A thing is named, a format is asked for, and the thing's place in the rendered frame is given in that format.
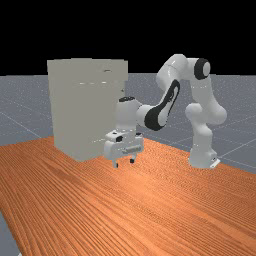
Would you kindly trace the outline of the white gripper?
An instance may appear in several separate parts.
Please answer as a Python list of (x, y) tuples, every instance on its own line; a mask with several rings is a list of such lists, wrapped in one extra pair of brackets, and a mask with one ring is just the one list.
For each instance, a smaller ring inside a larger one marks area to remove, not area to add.
[(136, 130), (113, 130), (105, 135), (104, 157), (114, 162), (114, 168), (119, 167), (116, 161), (124, 156), (130, 157), (130, 163), (135, 163), (138, 153), (144, 150), (143, 134)]

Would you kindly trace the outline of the pale cabinet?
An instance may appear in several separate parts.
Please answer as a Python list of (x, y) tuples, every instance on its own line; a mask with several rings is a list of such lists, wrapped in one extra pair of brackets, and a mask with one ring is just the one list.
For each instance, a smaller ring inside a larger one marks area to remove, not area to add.
[(47, 62), (54, 146), (76, 161), (103, 154), (125, 96), (128, 62), (72, 58)]

